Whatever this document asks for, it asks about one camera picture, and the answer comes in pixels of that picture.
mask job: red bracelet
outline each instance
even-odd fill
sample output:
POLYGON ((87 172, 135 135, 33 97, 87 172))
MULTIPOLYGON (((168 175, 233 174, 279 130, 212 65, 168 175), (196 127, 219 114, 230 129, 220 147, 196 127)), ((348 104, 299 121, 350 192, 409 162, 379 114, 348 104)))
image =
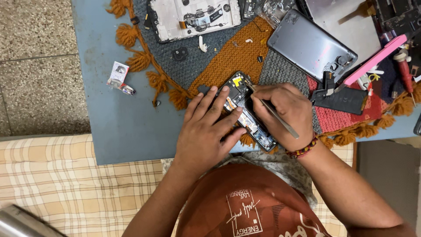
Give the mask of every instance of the red bracelet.
POLYGON ((316 145, 317 143, 317 139, 319 136, 317 136, 315 133, 313 135, 313 140, 310 142, 310 144, 306 147, 304 147, 303 149, 300 150, 296 150, 294 152, 291 151, 287 151, 285 150, 286 154, 291 158, 291 159, 297 159, 299 157, 303 157, 305 155, 307 155, 307 153, 309 153, 313 147, 316 145))

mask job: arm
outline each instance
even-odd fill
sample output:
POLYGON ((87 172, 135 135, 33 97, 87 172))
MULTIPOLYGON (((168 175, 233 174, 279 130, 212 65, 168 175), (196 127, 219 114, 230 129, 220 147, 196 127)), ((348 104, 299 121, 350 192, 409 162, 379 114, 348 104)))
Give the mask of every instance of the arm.
MULTIPOLYGON (((288 83, 256 86, 252 99, 256 114, 288 151, 302 149, 311 142, 312 105, 296 87, 288 83), (294 139, 259 99, 270 100, 282 119, 290 124, 300 137, 294 139)), ((311 152, 298 158, 298 161, 310 174, 326 205, 348 230, 403 225, 402 218, 371 186, 320 141, 311 152)))
POLYGON ((215 123, 221 115, 229 89, 225 86, 221 90, 208 111, 216 91, 217 87, 213 86, 206 96, 199 93, 190 102, 177 140, 174 161, 152 196, 129 223, 123 237, 171 236, 193 184, 221 161, 240 136, 246 133, 244 128, 239 128, 221 141, 237 122, 242 108, 237 107, 229 116, 215 123))

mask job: grey knitted fabric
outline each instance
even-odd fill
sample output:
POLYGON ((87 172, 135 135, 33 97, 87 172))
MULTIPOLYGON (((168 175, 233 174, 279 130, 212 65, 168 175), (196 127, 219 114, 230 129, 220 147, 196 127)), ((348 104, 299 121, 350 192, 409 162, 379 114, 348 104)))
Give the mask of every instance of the grey knitted fabric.
POLYGON ((178 85, 184 89, 188 89, 192 82, 207 67, 213 57, 221 50, 222 46, 237 33, 243 26, 235 27, 227 30, 212 32, 203 35, 203 43, 209 46, 209 50, 204 53, 199 46, 199 37, 195 36, 188 39, 178 40, 170 43, 160 44, 156 41, 152 29, 143 27, 143 19, 146 16, 146 0, 133 0, 133 9, 135 14, 141 19, 139 28, 142 32, 143 39, 148 44, 148 48, 154 56, 157 63, 178 85), (180 47, 186 47, 189 55, 182 62, 176 62, 172 59, 171 52, 180 47))
MULTIPOLYGON (((282 82, 289 82, 295 85, 301 93, 309 97, 309 83, 307 82, 306 74, 282 56, 269 49, 264 60, 259 84, 272 85, 282 82)), ((313 129, 318 134, 322 133, 322 128, 320 127, 314 107, 313 129)))

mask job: checkered bedsheet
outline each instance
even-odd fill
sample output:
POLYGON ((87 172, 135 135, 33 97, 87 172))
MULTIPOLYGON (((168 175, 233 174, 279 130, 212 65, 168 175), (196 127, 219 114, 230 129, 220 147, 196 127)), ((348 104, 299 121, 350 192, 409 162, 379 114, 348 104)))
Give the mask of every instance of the checkered bedsheet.
MULTIPOLYGON (((352 146, 334 152, 352 163, 352 146)), ((67 236, 121 236, 162 177, 160 160, 97 166, 90 134, 0 142, 0 207, 17 204, 67 236)), ((328 232, 346 236, 316 197, 328 232)))

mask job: blue table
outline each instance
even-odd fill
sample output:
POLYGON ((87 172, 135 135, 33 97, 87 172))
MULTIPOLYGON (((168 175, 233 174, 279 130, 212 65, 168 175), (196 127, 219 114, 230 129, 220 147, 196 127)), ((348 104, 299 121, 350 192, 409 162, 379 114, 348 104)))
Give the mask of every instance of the blue table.
MULTIPOLYGON (((184 111, 176 111, 168 94, 160 94, 161 104, 153 108, 155 90, 149 87, 146 71, 129 73, 125 82, 137 92, 125 95, 105 83, 114 61, 124 63, 133 53, 115 42, 120 23, 130 24, 128 13, 115 19, 105 11, 109 0, 73 0, 72 12, 77 46, 85 85, 86 102, 91 123, 96 162, 98 165, 171 158, 176 151, 177 137, 184 111)), ((139 42, 133 47, 142 50, 139 42)), ((387 130, 369 139, 413 136, 412 129, 421 113, 421 106, 410 117, 399 117, 387 130)), ((239 143, 232 152, 258 150, 239 143)))

